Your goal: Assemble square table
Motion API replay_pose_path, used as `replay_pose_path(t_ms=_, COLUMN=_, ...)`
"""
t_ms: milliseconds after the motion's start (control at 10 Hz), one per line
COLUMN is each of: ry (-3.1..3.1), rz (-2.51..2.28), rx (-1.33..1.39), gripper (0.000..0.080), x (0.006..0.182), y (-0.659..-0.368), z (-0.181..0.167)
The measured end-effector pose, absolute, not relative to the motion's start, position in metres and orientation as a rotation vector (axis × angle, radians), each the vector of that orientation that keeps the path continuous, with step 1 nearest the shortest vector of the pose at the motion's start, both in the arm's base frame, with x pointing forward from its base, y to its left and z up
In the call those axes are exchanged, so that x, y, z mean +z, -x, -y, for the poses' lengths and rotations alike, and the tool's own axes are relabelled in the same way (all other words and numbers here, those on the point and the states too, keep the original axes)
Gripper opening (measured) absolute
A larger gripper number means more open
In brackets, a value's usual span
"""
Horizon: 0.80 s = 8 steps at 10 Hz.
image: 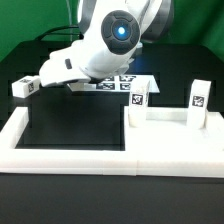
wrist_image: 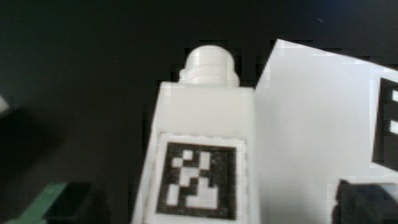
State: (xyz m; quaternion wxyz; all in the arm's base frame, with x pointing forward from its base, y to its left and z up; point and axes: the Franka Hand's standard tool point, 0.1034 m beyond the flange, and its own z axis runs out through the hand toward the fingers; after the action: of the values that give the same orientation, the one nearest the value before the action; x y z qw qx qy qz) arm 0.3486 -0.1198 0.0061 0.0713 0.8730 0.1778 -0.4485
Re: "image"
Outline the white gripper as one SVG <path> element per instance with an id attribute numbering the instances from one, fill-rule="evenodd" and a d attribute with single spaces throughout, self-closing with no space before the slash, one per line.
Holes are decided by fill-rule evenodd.
<path id="1" fill-rule="evenodd" d="M 83 41 L 74 41 L 70 47 L 53 51 L 39 70 L 43 87 L 64 83 L 89 83 L 90 67 L 97 57 L 97 50 Z"/>

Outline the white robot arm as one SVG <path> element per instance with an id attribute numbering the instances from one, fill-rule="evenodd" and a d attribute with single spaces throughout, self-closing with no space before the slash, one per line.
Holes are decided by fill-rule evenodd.
<path id="1" fill-rule="evenodd" d="M 100 83 L 124 74 L 138 43 L 161 38 L 173 18 L 174 0 L 79 0 L 83 38 L 49 55 L 39 70 L 41 85 Z"/>

